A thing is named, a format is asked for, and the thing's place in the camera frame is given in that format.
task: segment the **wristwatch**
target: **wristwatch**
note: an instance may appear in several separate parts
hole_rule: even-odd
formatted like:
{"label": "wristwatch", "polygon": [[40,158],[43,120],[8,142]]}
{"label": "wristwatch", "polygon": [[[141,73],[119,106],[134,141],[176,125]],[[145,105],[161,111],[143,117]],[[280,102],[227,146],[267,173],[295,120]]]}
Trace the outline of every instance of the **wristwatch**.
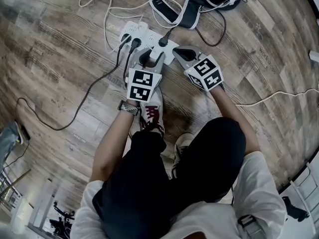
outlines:
{"label": "wristwatch", "polygon": [[136,116],[139,113],[140,107],[133,106],[133,105],[129,104],[128,102],[121,100],[119,107],[118,107],[118,110],[119,111],[127,111],[127,112],[133,114],[134,116]]}

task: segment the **white power strip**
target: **white power strip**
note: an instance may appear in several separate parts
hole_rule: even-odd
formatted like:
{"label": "white power strip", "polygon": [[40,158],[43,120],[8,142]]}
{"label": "white power strip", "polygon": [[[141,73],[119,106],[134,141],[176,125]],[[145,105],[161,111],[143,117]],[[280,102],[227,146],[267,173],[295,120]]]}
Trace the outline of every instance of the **white power strip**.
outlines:
{"label": "white power strip", "polygon": [[150,54],[150,57],[153,58],[154,60],[157,60],[160,54],[164,52],[165,53],[164,63],[166,65],[169,65],[174,59],[172,50],[175,47],[178,47],[179,45],[177,43],[172,42],[171,40],[168,40],[168,44],[166,47],[160,47],[159,40],[163,37],[162,35],[150,30],[149,26],[144,22],[140,22],[139,28],[138,26],[139,25],[137,23],[133,21],[128,21],[121,31],[119,40],[122,40],[122,37],[124,34],[126,33],[130,34],[132,37],[131,41],[126,43],[126,45],[131,46],[132,40],[134,38],[139,38],[142,41],[142,43],[140,47],[137,48],[137,50],[142,50],[147,47],[154,47],[153,51]]}

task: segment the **white cable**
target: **white cable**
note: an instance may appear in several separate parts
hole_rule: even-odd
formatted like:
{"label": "white cable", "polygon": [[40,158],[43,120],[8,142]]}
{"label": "white cable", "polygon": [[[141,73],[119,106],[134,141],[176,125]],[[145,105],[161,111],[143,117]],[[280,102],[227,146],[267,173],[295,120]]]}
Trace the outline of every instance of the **white cable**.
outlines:
{"label": "white cable", "polygon": [[218,7],[215,7],[213,9],[209,9],[209,10],[201,10],[200,13],[204,13],[204,12],[209,12],[209,11],[212,11],[212,10],[216,10],[217,8],[219,7],[225,7],[229,4],[229,1],[225,0],[224,3],[220,4]]}
{"label": "white cable", "polygon": [[216,10],[217,8],[220,8],[221,6],[223,6],[226,2],[228,2],[228,0],[225,0],[225,2],[222,2],[220,5],[218,5],[218,6],[216,6],[215,4],[213,4],[213,3],[210,3],[210,4],[212,4],[213,6],[216,6],[216,7],[214,7],[213,9],[208,9],[208,10],[201,10],[201,11],[199,11],[200,13],[204,13],[204,12],[209,12],[209,11],[212,11],[212,10]]}
{"label": "white cable", "polygon": [[65,228],[64,234],[67,237],[67,239],[70,239],[70,232],[67,231],[68,229],[71,231],[70,228]]}
{"label": "white cable", "polygon": [[[80,7],[86,7],[86,6],[88,6],[91,2],[93,2],[94,0],[89,0],[89,1],[88,1],[86,4],[84,4],[84,5],[81,5],[81,1],[82,1],[82,0],[79,0],[79,6],[80,6]],[[140,5],[140,6],[137,6],[137,7],[134,7],[134,8],[123,8],[123,7],[111,7],[112,0],[110,0],[108,9],[107,9],[107,11],[106,11],[106,13],[105,13],[104,20],[103,20],[104,46],[105,46],[105,50],[106,50],[106,53],[107,53],[107,54],[111,54],[112,52],[114,52],[114,51],[115,51],[117,48],[119,48],[123,43],[125,43],[128,38],[131,37],[131,35],[129,34],[119,45],[117,45],[117,46],[116,46],[114,49],[112,49],[111,51],[108,51],[107,44],[108,44],[109,47],[111,48],[111,46],[110,46],[110,44],[109,44],[109,42],[108,42],[108,40],[107,40],[107,37],[106,37],[106,29],[105,29],[106,19],[107,19],[108,14],[110,14],[110,15],[112,15],[112,16],[114,16],[114,17],[117,17],[117,18],[134,18],[134,17],[140,17],[140,20],[139,20],[139,23],[138,23],[138,28],[137,28],[135,31],[137,31],[137,30],[140,31],[140,23],[141,23],[142,18],[143,18],[143,16],[144,16],[143,14],[134,15],[134,16],[118,16],[118,15],[115,15],[115,14],[111,13],[110,11],[111,11],[112,9],[135,10],[135,9],[138,9],[138,8],[141,8],[141,7],[145,6],[145,5],[147,5],[147,4],[150,3],[151,1],[154,1],[154,0],[148,0],[148,1],[145,2],[144,4],[142,4],[142,5]],[[180,10],[181,10],[181,11],[183,10],[182,6],[181,6],[178,2],[176,2],[175,0],[171,0],[171,1],[174,2],[175,4],[177,4],[177,5],[180,7]],[[181,20],[182,20],[182,17],[181,17],[180,15],[179,15],[178,17],[179,17],[179,18],[177,18],[177,19],[178,19],[178,20],[177,20],[177,23],[176,23],[175,25],[171,25],[171,26],[163,26],[162,24],[159,23],[159,21],[158,21],[156,18],[155,18],[155,20],[156,20],[156,22],[157,22],[161,27],[163,27],[163,28],[174,28],[174,27],[176,27],[176,26],[181,22]]]}
{"label": "white cable", "polygon": [[237,107],[252,107],[252,106],[256,106],[264,101],[267,101],[268,99],[272,98],[274,95],[276,94],[285,94],[285,95],[289,95],[289,96],[292,96],[292,97],[297,97],[297,96],[300,96],[300,95],[305,95],[307,94],[309,91],[311,90],[314,90],[316,91],[317,93],[319,93],[318,90],[316,89],[308,89],[306,92],[302,92],[302,93],[298,93],[298,94],[291,94],[291,93],[287,93],[287,92],[283,92],[283,91],[277,91],[277,92],[274,92],[272,95],[268,96],[267,98],[264,98],[256,103],[253,103],[253,104],[250,104],[250,105],[242,105],[242,104],[236,104]]}

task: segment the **white t-shirt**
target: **white t-shirt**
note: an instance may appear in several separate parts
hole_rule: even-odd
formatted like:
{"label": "white t-shirt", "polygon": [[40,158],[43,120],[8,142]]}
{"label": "white t-shirt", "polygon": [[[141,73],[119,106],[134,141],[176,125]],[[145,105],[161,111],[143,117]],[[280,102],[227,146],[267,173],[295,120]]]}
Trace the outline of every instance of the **white t-shirt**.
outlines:
{"label": "white t-shirt", "polygon": [[[102,185],[102,181],[87,185],[81,208],[75,215],[71,239],[107,239],[92,204],[93,197]],[[244,158],[234,189],[233,206],[204,201],[192,204],[177,215],[162,239],[183,239],[194,232],[203,232],[207,239],[245,239],[246,234],[237,220],[249,214],[258,220],[268,239],[279,237],[287,216],[284,201],[259,151]]]}

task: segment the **white sneaker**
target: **white sneaker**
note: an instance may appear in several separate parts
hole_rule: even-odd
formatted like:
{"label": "white sneaker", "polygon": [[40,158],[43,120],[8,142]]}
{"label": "white sneaker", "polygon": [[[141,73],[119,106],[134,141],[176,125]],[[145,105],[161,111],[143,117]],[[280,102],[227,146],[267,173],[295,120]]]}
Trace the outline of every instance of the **white sneaker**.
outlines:
{"label": "white sneaker", "polygon": [[163,97],[160,88],[157,87],[148,103],[140,103],[142,129],[149,128],[150,131],[165,134],[163,125]]}
{"label": "white sneaker", "polygon": [[171,170],[172,178],[177,178],[176,175],[176,166],[180,162],[183,157],[183,154],[188,149],[190,143],[194,140],[195,136],[191,133],[184,133],[182,134],[175,143],[175,158],[174,158],[174,165]]}
{"label": "white sneaker", "polygon": [[20,129],[20,127],[19,127],[19,125],[18,125],[18,123],[17,123],[16,121],[15,121],[14,123],[15,123],[15,125],[16,125],[16,129],[17,129],[18,135],[19,135],[19,138],[18,138],[18,140],[17,140],[17,143],[23,144],[23,143],[24,143],[24,139],[23,139],[23,135],[22,135],[21,129]]}

